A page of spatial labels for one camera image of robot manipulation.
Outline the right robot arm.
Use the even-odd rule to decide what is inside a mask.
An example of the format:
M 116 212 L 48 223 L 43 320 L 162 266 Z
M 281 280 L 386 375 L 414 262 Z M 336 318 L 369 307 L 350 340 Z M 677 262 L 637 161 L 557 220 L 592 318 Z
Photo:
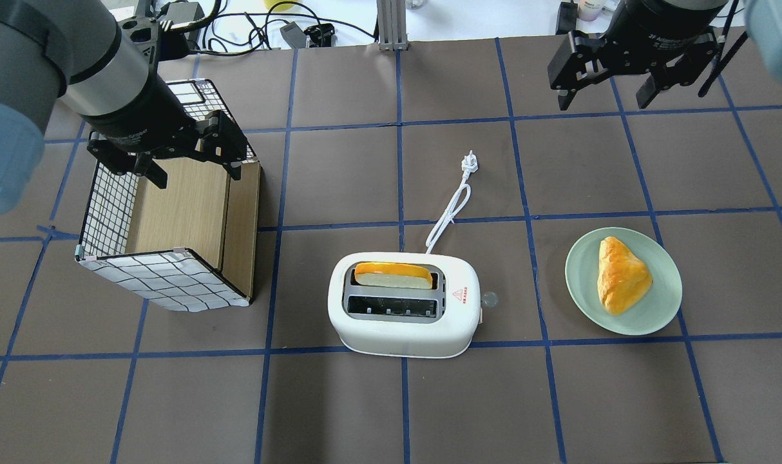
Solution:
M 732 1 L 721 30 L 712 22 L 724 1 L 620 1 L 602 34 L 569 30 L 547 67 L 549 87 L 565 111 L 583 88 L 618 75 L 647 77 L 636 91 L 641 109 L 662 92 L 689 87 L 709 71 L 698 96 L 729 65 L 745 41 L 756 44 L 773 79 L 782 83 L 782 1 Z

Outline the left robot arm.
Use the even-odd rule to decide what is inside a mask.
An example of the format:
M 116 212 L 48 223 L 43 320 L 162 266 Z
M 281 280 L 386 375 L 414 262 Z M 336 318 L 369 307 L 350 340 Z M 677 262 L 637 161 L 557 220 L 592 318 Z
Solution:
M 238 181 L 249 143 L 230 115 L 198 121 L 158 75 L 190 53 L 187 34 L 218 15 L 119 21 L 99 1 L 0 1 L 0 215 L 22 199 L 61 101 L 91 126 L 90 152 L 112 174 L 167 186 L 160 160 L 223 166 Z

